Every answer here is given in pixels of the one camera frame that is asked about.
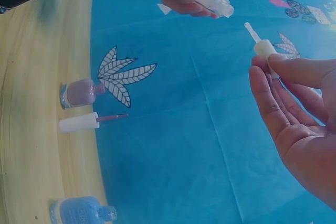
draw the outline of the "white leaf pattern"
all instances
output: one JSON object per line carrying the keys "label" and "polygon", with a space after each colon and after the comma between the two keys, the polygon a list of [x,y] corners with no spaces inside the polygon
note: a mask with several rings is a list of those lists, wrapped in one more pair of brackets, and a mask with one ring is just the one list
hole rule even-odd
{"label": "white leaf pattern", "polygon": [[296,54],[297,53],[296,48],[295,47],[293,48],[293,46],[291,46],[289,44],[275,44],[275,46],[284,50],[284,51],[286,51],[286,52],[288,52],[288,53],[290,53],[290,54]]}
{"label": "white leaf pattern", "polygon": [[281,34],[281,33],[279,33],[279,32],[278,32],[278,34],[279,34],[280,39],[282,40],[283,43],[288,44],[288,45],[291,45],[292,48],[295,48],[295,46],[294,46],[294,44],[292,43],[292,41],[290,41],[285,35],[283,35],[283,34]]}
{"label": "white leaf pattern", "polygon": [[134,68],[126,72],[116,73],[105,80],[118,80],[122,84],[132,84],[148,77],[156,69],[156,64]]}
{"label": "white leaf pattern", "polygon": [[280,55],[286,57],[287,59],[300,58],[300,53],[296,49],[295,45],[285,35],[279,32],[278,34],[283,43],[275,44],[274,46],[287,52],[287,54],[280,53]]}
{"label": "white leaf pattern", "polygon": [[122,59],[122,60],[115,60],[107,65],[105,65],[100,71],[98,78],[103,78],[106,76],[110,76],[116,72],[118,72],[120,69],[126,67],[128,64],[134,62],[136,59]]}
{"label": "white leaf pattern", "polygon": [[287,59],[296,59],[296,58],[300,58],[299,54],[279,54]]}
{"label": "white leaf pattern", "polygon": [[147,78],[156,69],[156,64],[134,68],[117,73],[120,69],[136,61],[135,58],[117,60],[117,47],[113,47],[104,57],[98,71],[98,79],[104,87],[126,107],[131,107],[131,98],[124,85]]}
{"label": "white leaf pattern", "polygon": [[131,107],[131,98],[123,84],[117,80],[100,79],[100,82],[103,83],[105,88],[108,89],[122,104],[128,108]]}
{"label": "white leaf pattern", "polygon": [[102,63],[100,64],[99,72],[101,72],[102,68],[105,67],[106,64],[116,60],[117,53],[118,53],[118,49],[117,49],[117,46],[115,46],[107,53],[107,55],[105,55]]}

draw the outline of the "nail polish brush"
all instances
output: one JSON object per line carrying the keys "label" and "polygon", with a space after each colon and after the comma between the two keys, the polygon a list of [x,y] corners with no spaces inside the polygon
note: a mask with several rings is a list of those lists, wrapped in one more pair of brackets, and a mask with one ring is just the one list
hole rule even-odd
{"label": "nail polish brush", "polygon": [[[268,62],[268,59],[269,59],[270,55],[277,54],[277,52],[276,52],[274,46],[272,45],[271,41],[269,41],[268,39],[260,39],[258,34],[251,27],[250,23],[246,22],[244,24],[244,26],[248,30],[252,39],[256,43],[253,50],[257,55],[263,56]],[[271,67],[269,69],[270,69],[270,72],[271,72],[272,79],[279,78],[278,74],[275,73],[274,70],[271,69]]]}
{"label": "nail polish brush", "polygon": [[96,112],[76,116],[59,121],[59,129],[62,133],[70,133],[82,130],[94,130],[100,127],[100,123],[127,117],[128,114],[109,115],[98,117]]}

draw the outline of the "wooden table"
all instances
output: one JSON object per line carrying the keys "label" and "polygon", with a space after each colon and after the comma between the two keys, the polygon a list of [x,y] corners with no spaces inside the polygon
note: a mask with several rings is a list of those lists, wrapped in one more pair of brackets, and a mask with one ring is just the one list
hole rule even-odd
{"label": "wooden table", "polygon": [[90,77],[92,0],[34,0],[0,16],[0,223],[50,223],[50,203],[106,203],[94,132],[61,134],[61,83]]}

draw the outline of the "leaf print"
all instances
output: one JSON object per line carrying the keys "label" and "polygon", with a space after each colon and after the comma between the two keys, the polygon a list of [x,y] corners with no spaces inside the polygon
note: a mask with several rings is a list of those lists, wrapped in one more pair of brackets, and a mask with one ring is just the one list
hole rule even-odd
{"label": "leaf print", "polygon": [[289,45],[289,44],[275,44],[276,47],[290,53],[290,54],[296,54],[297,50],[295,47]]}
{"label": "leaf print", "polygon": [[291,45],[293,48],[295,48],[294,44],[293,44],[288,38],[286,38],[285,35],[283,35],[283,34],[281,34],[281,33],[279,33],[279,32],[278,32],[278,34],[279,34],[280,39],[282,40],[283,43],[285,43],[285,44],[289,44],[289,45]]}
{"label": "leaf print", "polygon": [[283,57],[285,57],[286,59],[290,60],[290,59],[296,59],[296,58],[300,58],[299,54],[279,54]]}
{"label": "leaf print", "polygon": [[121,84],[131,84],[141,81],[148,77],[156,69],[156,64],[147,65],[144,67],[134,68],[126,72],[116,73],[105,80],[118,80]]}
{"label": "leaf print", "polygon": [[131,107],[131,98],[128,94],[127,89],[118,80],[104,80],[100,79],[106,89],[108,89],[111,94],[117,98],[126,107]]}
{"label": "leaf print", "polygon": [[147,78],[156,69],[156,64],[142,66],[128,71],[119,70],[136,61],[135,58],[117,60],[117,46],[104,57],[98,71],[98,79],[104,87],[126,107],[131,107],[131,98],[124,85]]}
{"label": "leaf print", "polygon": [[301,5],[300,3],[294,1],[294,0],[287,0],[287,4],[297,12],[304,14],[304,15],[310,15],[310,11],[307,7],[304,5]]}
{"label": "leaf print", "polygon": [[113,47],[107,54],[106,56],[104,57],[102,63],[100,64],[100,67],[99,67],[99,72],[101,71],[101,69],[103,67],[105,67],[106,64],[110,63],[111,61],[114,61],[116,60],[117,58],[117,46]]}
{"label": "leaf print", "polygon": [[314,18],[317,20],[317,22],[323,25],[331,25],[331,22],[328,20],[328,18],[320,8],[309,5],[307,5],[307,7],[314,16]]}
{"label": "leaf print", "polygon": [[283,43],[278,43],[278,44],[275,44],[274,46],[287,52],[287,54],[279,53],[279,55],[281,55],[281,56],[283,56],[287,59],[300,58],[300,53],[296,49],[294,44],[285,35],[283,35],[279,32],[278,32],[278,34],[279,34]]}
{"label": "leaf print", "polygon": [[300,16],[297,10],[290,9],[290,8],[285,9],[285,13],[287,14],[288,17],[291,17],[291,18],[297,18]]}
{"label": "leaf print", "polygon": [[128,64],[134,62],[136,58],[134,59],[122,59],[122,60],[115,60],[113,62],[108,63],[105,65],[100,71],[98,78],[103,78],[105,76],[110,76],[116,72],[118,72],[120,69],[126,67]]}
{"label": "leaf print", "polygon": [[312,24],[312,25],[314,25],[314,24],[317,23],[316,18],[311,17],[311,16],[302,16],[302,20],[303,20],[304,22],[307,22],[308,24]]}

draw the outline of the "light blue nail polish bottle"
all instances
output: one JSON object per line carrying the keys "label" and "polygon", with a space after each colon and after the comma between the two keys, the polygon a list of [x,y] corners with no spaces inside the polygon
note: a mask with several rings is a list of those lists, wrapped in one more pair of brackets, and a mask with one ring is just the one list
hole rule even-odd
{"label": "light blue nail polish bottle", "polygon": [[114,207],[101,206],[92,196],[68,198],[50,207],[52,224],[103,224],[117,219]]}

